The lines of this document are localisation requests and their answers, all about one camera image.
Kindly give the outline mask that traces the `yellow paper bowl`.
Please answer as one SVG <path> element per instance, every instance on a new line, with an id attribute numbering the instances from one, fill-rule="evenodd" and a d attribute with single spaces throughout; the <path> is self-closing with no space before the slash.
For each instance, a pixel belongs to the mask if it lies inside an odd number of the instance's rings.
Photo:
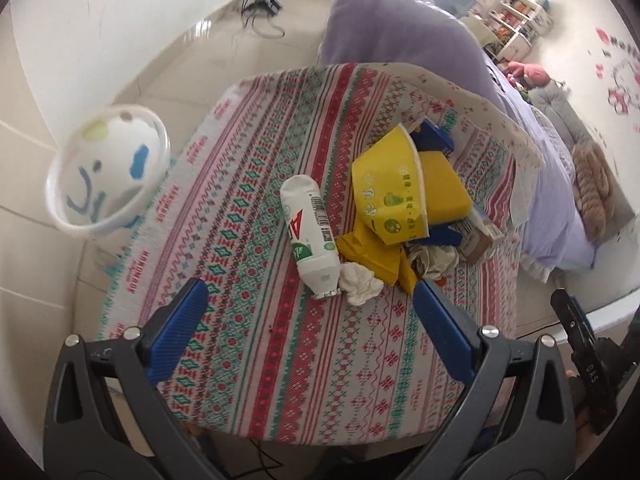
<path id="1" fill-rule="evenodd" d="M 352 162 L 358 217 L 387 245 L 428 235 L 425 182 L 419 152 L 398 125 Z"/>

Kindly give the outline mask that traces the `Hello Kitty wall sticker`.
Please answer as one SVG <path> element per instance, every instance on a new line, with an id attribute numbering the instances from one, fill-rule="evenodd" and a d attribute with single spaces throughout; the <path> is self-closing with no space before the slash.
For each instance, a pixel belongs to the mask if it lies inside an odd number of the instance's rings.
<path id="1" fill-rule="evenodd" d="M 596 27 L 589 50 L 594 76 L 608 110 L 632 133 L 639 133 L 639 47 L 634 40 Z"/>

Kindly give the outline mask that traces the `patterned red green tablecloth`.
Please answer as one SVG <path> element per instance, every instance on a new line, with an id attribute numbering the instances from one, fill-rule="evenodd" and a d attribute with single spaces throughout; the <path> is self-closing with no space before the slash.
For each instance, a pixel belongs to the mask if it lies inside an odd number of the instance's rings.
<path id="1" fill-rule="evenodd" d="M 160 385 L 185 422 L 287 444 L 368 444 L 426 434 L 462 393 L 428 338 L 402 271 L 360 306 L 337 288 L 336 243 L 373 240 L 352 164 L 375 144 L 400 174 L 386 205 L 426 194 L 409 131 L 431 122 L 475 206 L 504 234 L 447 272 L 444 294 L 480 324 L 514 331 L 521 221 L 544 161 L 494 104 L 409 64 L 314 66 L 236 84 L 182 150 L 126 249 L 99 337 L 142 325 L 199 278 L 208 305 Z"/>

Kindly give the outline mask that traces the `purple bed duvet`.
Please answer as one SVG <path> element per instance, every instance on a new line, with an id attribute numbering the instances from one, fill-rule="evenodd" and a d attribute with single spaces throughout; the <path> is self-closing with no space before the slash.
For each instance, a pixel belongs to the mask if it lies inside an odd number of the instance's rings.
<path id="1" fill-rule="evenodd" d="M 459 20 L 423 0 L 333 0 L 319 56 L 323 65 L 399 68 L 492 134 L 516 158 L 510 213 L 524 229 L 523 268 L 541 281 L 554 269 L 592 268 L 596 248 L 575 205 L 570 151 Z"/>

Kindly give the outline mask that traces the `blue cardboard box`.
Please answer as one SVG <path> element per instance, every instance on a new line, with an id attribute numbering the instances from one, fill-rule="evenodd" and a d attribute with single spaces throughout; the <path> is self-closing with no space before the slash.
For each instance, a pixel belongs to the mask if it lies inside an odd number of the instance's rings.
<path id="1" fill-rule="evenodd" d="M 454 140 L 451 136 L 429 119 L 424 119 L 420 126 L 410 133 L 410 138 L 419 152 L 441 152 L 448 157 L 454 151 Z"/>

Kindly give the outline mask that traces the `yellow wrapper packet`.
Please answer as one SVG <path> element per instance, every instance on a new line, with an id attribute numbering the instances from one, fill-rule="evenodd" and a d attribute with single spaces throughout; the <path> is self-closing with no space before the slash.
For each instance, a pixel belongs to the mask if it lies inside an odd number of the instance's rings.
<path id="1" fill-rule="evenodd" d="M 347 260 L 373 272 L 388 286 L 398 285 L 408 296 L 418 278 L 401 244 L 386 245 L 357 217 L 352 230 L 336 239 L 338 252 Z"/>

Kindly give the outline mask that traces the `crumpled white tissue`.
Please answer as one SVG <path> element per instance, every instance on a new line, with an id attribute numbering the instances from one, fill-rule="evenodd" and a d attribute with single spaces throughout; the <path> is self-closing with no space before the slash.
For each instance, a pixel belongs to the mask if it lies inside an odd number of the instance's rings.
<path id="1" fill-rule="evenodd" d="M 346 301 L 350 306 L 361 307 L 382 292 L 384 283 L 365 266 L 344 262 L 341 264 L 338 286 L 346 295 Z"/>

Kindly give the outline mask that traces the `white plastic milk bottle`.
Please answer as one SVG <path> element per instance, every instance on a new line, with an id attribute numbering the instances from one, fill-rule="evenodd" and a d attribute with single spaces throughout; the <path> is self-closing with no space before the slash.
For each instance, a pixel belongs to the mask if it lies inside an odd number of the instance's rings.
<path id="1" fill-rule="evenodd" d="M 280 199 L 300 279 L 314 299 L 338 295 L 341 260 L 318 183 L 296 174 L 282 183 Z"/>

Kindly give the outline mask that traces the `pink plush toy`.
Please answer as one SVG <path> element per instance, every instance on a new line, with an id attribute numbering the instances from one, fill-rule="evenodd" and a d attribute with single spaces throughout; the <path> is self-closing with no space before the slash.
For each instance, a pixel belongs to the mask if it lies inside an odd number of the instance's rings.
<path id="1" fill-rule="evenodd" d="M 547 71 L 538 64 L 510 61 L 503 70 L 506 76 L 512 76 L 527 88 L 544 88 L 551 77 Z"/>

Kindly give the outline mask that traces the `white bookshelf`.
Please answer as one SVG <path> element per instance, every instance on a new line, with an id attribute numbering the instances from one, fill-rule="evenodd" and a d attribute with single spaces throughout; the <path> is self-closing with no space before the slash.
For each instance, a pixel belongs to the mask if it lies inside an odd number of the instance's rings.
<path id="1" fill-rule="evenodd" d="M 550 32 L 553 20 L 538 0 L 497 0 L 484 24 L 492 35 L 485 47 L 489 57 L 496 63 L 522 62 Z"/>

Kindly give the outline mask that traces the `brown fluffy cushion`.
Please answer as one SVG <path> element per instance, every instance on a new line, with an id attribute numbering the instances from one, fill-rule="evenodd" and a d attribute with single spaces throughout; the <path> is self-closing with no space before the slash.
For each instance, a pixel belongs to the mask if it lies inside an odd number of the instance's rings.
<path id="1" fill-rule="evenodd" d="M 602 148 L 596 142 L 582 142 L 572 149 L 575 167 L 574 199 L 586 237 L 598 242 L 605 236 L 615 214 L 613 176 Z"/>

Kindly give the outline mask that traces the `yellow sponge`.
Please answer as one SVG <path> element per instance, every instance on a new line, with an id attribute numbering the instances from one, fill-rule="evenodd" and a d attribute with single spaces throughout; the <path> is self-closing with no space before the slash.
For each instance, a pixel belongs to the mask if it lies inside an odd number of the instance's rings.
<path id="1" fill-rule="evenodd" d="M 419 153 L 423 171 L 427 222 L 449 224 L 465 218 L 473 202 L 462 181 L 441 152 Z"/>

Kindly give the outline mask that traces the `grey pillow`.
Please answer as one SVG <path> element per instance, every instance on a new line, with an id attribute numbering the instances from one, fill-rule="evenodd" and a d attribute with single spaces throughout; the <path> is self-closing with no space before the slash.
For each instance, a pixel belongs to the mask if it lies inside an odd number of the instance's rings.
<path id="1" fill-rule="evenodd" d="M 546 86 L 530 90 L 528 95 L 533 106 L 550 120 L 569 151 L 575 144 L 594 141 L 587 126 L 568 102 L 565 88 L 556 81 L 550 80 Z"/>

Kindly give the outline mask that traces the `crumpled beige paper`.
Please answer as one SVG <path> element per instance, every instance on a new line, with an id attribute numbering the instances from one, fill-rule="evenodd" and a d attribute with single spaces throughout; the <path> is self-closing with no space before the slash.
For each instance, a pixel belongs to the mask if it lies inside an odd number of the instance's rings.
<path id="1" fill-rule="evenodd" d="M 452 246 L 409 245 L 408 259 L 420 280 L 437 281 L 459 263 L 459 254 Z"/>

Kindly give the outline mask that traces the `brown white small carton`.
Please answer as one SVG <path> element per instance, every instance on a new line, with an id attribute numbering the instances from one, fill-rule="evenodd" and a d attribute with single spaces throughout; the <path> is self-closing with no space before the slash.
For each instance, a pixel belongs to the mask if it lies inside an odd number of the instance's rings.
<path id="1" fill-rule="evenodd" d="M 450 228 L 461 235 L 458 252 L 469 266 L 492 258 L 504 240 L 503 232 L 477 206 L 465 218 L 450 224 Z"/>

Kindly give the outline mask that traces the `white cartoon trash bin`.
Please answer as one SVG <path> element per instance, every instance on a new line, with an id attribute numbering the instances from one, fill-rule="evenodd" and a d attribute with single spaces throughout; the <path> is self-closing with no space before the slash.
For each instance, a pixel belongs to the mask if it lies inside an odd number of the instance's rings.
<path id="1" fill-rule="evenodd" d="M 144 106 L 107 107 L 54 156 L 44 200 L 54 225 L 78 238 L 129 229 L 164 180 L 171 159 L 162 120 Z"/>

